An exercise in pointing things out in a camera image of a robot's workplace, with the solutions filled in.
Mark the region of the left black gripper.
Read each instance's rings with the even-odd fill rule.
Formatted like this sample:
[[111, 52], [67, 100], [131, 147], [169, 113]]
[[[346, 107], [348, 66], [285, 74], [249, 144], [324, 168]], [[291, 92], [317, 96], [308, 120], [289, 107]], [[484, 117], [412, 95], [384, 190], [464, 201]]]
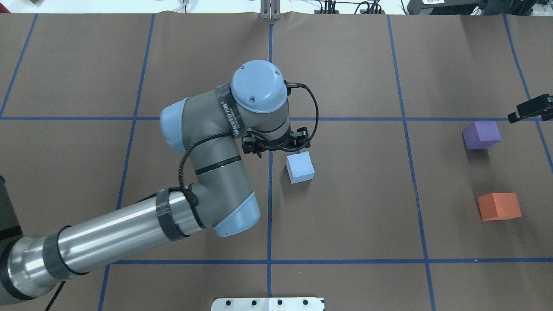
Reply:
[[274, 139], [269, 138], [268, 133], [255, 130], [248, 130], [247, 135], [241, 138], [241, 146], [244, 154], [256, 154], [261, 156], [265, 151], [280, 150], [288, 153], [299, 154], [301, 149], [309, 148], [311, 136], [306, 127], [297, 129], [296, 132], [290, 130]]

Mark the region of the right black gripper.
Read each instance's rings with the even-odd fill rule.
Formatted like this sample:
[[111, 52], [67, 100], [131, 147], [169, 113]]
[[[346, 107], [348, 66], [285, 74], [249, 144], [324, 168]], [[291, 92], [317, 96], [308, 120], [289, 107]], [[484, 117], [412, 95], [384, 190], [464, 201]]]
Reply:
[[508, 114], [510, 124], [536, 116], [541, 117], [542, 121], [548, 121], [553, 118], [553, 97], [542, 94], [518, 104], [516, 108], [515, 112]]

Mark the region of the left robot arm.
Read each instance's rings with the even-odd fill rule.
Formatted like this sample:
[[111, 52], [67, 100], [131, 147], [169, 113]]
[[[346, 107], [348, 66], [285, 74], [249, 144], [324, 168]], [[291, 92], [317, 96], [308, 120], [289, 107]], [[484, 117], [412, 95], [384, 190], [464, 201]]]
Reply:
[[261, 215], [241, 155], [296, 153], [314, 137], [306, 127], [290, 129], [292, 89], [306, 90], [317, 104], [304, 83], [252, 60], [230, 83], [164, 108], [163, 135], [182, 153], [178, 186], [45, 236], [24, 236], [1, 178], [1, 305], [61, 291], [91, 270], [201, 230], [225, 238], [251, 228]]

